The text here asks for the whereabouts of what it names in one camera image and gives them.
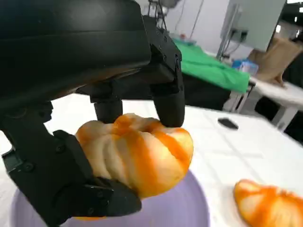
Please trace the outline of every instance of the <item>table leg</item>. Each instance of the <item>table leg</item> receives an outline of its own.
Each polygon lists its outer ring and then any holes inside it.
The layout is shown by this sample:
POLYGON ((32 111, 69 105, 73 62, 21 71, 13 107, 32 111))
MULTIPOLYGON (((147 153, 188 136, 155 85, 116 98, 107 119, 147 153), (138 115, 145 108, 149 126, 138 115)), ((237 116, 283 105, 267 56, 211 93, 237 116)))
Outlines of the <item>table leg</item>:
POLYGON ((297 112, 297 108, 282 106, 274 117, 272 124, 280 131, 285 131, 297 112))

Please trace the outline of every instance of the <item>black object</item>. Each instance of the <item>black object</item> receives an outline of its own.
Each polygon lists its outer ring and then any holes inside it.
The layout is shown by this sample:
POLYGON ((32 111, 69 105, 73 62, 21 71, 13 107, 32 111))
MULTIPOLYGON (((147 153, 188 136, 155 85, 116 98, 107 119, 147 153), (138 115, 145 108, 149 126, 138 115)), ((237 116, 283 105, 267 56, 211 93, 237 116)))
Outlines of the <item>black object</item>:
POLYGON ((223 126, 229 128, 229 129, 234 129, 234 130, 238 130, 238 129, 239 129, 238 125, 236 125, 235 123, 233 123, 233 122, 232 122, 230 119, 228 119, 228 118, 220 118, 220 119, 218 120, 218 122, 219 122, 221 125, 223 125, 223 126))
POLYGON ((0 129, 13 148, 6 170, 42 219, 122 216, 141 209, 119 182, 95 178, 78 141, 44 123, 51 100, 88 90, 99 120, 123 112, 117 81, 150 87, 161 122, 180 127, 181 52, 133 0, 4 0, 0 3, 0 129))

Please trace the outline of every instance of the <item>brown paper bag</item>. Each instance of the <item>brown paper bag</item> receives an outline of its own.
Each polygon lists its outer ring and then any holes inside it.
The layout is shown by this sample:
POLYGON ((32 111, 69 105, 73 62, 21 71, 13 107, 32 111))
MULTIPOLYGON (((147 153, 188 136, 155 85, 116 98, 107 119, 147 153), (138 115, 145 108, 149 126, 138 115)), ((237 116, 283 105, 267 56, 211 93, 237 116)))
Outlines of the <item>brown paper bag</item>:
POLYGON ((267 52, 253 50, 249 60, 259 66, 258 79, 283 86, 284 71, 301 51, 300 45, 275 35, 267 52))

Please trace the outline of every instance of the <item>white table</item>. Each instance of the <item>white table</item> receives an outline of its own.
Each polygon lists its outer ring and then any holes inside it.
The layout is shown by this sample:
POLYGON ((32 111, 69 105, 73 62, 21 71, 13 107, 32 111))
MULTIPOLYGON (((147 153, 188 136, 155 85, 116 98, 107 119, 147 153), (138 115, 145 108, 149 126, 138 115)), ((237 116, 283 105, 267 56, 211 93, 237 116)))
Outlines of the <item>white table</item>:
MULTIPOLYGON (((53 102, 50 131, 74 133, 84 122, 95 119, 89 98, 71 95, 53 102)), ((152 102, 124 101, 125 113, 157 117, 152 102)), ((211 227, 245 227, 236 210, 232 189, 242 178, 275 184, 303 196, 303 148, 268 122, 254 117, 187 107, 184 128, 194 140, 191 171, 208 200, 211 227), (217 120, 229 117, 239 130, 222 127, 217 120)), ((0 151, 10 148, 0 135, 0 151)), ((0 164, 0 226, 9 227, 9 208, 15 190, 0 164)))
POLYGON ((279 87, 253 77, 250 78, 250 81, 256 84, 255 87, 249 93, 237 95, 233 99, 233 107, 229 110, 242 113, 247 108, 255 107, 257 102, 266 96, 281 105, 272 124, 284 131, 297 112, 303 110, 303 89, 288 82, 284 83, 285 87, 279 87))

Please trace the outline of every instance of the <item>orange croissant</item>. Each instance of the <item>orange croissant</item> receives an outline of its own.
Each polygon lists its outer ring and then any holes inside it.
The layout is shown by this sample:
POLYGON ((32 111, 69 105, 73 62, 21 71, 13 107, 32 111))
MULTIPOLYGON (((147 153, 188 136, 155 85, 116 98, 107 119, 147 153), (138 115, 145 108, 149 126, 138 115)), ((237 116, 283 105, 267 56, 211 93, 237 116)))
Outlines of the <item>orange croissant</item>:
POLYGON ((303 199, 291 192, 242 180, 235 185, 234 197, 252 227, 303 227, 303 199))
POLYGON ((174 187, 188 171, 193 141, 180 128, 135 114, 120 116, 113 124, 91 121, 76 137, 97 177, 116 179, 141 198, 174 187))

